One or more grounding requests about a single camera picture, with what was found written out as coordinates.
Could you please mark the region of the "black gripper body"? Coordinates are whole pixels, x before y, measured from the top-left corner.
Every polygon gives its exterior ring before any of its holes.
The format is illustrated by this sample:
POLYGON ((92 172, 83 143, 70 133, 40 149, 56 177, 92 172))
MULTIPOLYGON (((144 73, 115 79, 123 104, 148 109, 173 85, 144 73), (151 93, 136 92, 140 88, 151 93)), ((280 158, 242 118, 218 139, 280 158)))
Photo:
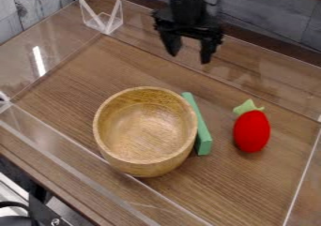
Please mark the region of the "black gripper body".
POLYGON ((161 31, 173 31, 182 37, 188 38, 215 38, 218 45, 223 42, 223 29, 219 21, 204 13, 195 23, 179 23, 171 14, 168 8, 160 8, 151 12, 153 18, 153 28, 160 33, 161 31))

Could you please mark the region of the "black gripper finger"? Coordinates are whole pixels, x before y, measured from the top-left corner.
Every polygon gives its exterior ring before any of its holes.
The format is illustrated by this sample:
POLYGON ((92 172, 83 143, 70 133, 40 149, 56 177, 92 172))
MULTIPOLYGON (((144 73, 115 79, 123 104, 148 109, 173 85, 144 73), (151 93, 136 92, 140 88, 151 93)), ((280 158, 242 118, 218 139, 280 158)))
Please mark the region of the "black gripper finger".
POLYGON ((163 45, 171 56, 177 55, 182 48, 182 36, 173 31, 161 31, 159 33, 163 45))
POLYGON ((200 40, 200 63, 207 64, 211 61, 211 55, 215 53, 218 41, 215 38, 203 38, 200 40))

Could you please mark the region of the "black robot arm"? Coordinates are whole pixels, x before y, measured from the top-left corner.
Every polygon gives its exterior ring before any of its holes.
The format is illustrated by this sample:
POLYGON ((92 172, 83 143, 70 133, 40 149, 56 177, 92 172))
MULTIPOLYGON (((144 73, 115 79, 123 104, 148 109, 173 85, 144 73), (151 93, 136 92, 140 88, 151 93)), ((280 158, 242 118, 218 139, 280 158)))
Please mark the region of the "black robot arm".
POLYGON ((151 16, 167 53, 177 55, 182 37, 196 39, 200 44, 200 63, 207 64, 223 42, 223 28, 207 12, 206 1, 168 0, 168 5, 153 10, 151 16))

